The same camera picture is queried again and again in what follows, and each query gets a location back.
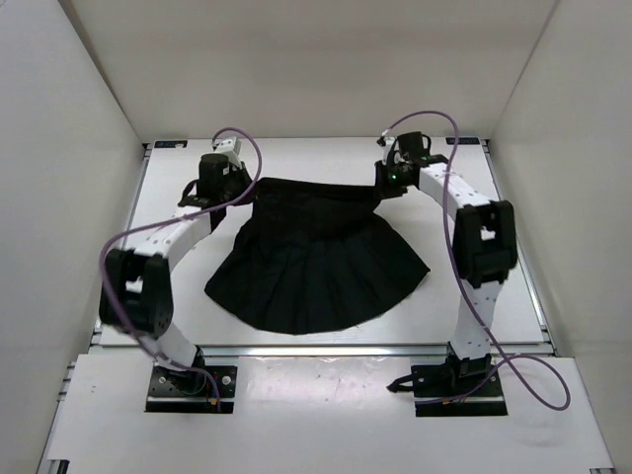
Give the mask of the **black pleated skirt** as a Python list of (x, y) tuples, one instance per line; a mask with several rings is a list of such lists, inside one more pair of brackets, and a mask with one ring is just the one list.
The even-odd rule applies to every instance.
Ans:
[(376, 214), (371, 186), (264, 178), (204, 292), (259, 330), (346, 330), (411, 295), (430, 269)]

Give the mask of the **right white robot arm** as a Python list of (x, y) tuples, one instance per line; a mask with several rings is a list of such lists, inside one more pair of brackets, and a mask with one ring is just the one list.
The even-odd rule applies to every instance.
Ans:
[(375, 186), (383, 198), (414, 187), (442, 209), (448, 257), (461, 293), (457, 323), (445, 361), (417, 368), (392, 382), (391, 392), (434, 387), (441, 396), (465, 395), (492, 370), (491, 326), (500, 291), (517, 263), (514, 208), (479, 193), (451, 169), (449, 158), (432, 154), (421, 132), (377, 140), (383, 157), (375, 164)]

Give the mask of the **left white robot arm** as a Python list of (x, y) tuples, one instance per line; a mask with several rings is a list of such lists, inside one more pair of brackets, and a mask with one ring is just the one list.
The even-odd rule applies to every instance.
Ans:
[(205, 368), (201, 348), (173, 322), (171, 273), (196, 244), (210, 236), (253, 188), (236, 142), (220, 145), (200, 157), (198, 178), (183, 190), (173, 216), (139, 230), (152, 233), (138, 246), (102, 253), (103, 275), (99, 317), (105, 325), (136, 339), (143, 351), (165, 370), (165, 377), (187, 396), (210, 391), (219, 396)]

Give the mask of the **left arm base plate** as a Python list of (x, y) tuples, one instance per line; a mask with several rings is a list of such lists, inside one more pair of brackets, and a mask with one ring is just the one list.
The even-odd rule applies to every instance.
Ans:
[(229, 415), (233, 413), (238, 366), (204, 363), (202, 374), (152, 367), (145, 401), (147, 413)]

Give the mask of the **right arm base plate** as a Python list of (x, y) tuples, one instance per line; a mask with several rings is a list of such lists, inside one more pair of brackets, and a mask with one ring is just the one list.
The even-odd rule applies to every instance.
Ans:
[(411, 366), (417, 418), (504, 417), (509, 414), (498, 374), (474, 375), (452, 382), (440, 365)]

